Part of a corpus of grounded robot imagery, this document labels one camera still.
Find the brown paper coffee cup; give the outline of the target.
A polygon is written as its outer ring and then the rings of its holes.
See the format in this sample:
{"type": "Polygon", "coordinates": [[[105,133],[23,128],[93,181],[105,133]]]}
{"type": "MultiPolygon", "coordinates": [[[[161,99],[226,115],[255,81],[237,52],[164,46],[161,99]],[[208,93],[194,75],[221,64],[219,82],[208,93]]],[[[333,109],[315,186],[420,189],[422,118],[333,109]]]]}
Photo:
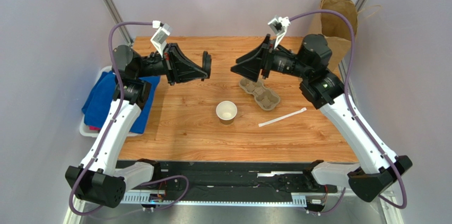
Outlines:
{"type": "Polygon", "coordinates": [[[222,101],[217,105],[215,113],[221,124],[230,125],[237,116],[238,108],[231,101],[222,101]]]}

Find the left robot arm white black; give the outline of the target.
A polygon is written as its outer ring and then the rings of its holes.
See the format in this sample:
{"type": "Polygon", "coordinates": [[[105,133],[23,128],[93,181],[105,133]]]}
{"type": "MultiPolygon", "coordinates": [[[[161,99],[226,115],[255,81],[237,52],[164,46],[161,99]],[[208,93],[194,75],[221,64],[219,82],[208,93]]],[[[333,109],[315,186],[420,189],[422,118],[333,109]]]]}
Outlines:
{"type": "Polygon", "coordinates": [[[115,208],[127,191],[150,182],[160,171],[158,162],[147,159],[116,168],[124,142],[151,93],[152,84],[143,78],[165,75],[170,85],[209,79],[212,57],[204,51],[199,66],[176,43],[148,56],[126,45],[114,48],[110,54],[116,85],[106,121],[89,153],[77,167],[68,167],[65,178],[71,187],[70,200],[115,208]]]}

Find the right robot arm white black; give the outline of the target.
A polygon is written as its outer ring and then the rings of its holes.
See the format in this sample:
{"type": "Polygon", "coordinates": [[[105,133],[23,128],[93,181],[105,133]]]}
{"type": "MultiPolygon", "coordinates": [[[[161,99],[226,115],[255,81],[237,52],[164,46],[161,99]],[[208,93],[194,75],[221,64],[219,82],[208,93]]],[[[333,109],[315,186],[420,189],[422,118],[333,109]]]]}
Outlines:
{"type": "Polygon", "coordinates": [[[354,164],[313,162],[303,172],[307,186],[345,187],[371,202],[411,168],[412,161],[391,150],[360,117],[343,82],[328,69],[331,56],[323,35],[304,37],[297,54],[266,36],[257,48],[239,57],[231,71],[251,81],[267,78],[271,71],[300,78],[303,96],[334,124],[358,159],[354,164]]]}

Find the black plastic cup lid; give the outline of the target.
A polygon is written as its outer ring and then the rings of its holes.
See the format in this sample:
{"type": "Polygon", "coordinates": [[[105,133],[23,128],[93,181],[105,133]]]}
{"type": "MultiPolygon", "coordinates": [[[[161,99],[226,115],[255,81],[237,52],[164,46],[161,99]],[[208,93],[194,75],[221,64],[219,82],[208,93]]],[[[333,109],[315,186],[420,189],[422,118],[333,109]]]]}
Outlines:
{"type": "Polygon", "coordinates": [[[203,52],[202,62],[202,69],[206,73],[206,77],[202,79],[202,81],[204,81],[205,79],[209,79],[211,75],[212,57],[207,51],[203,52]]]}

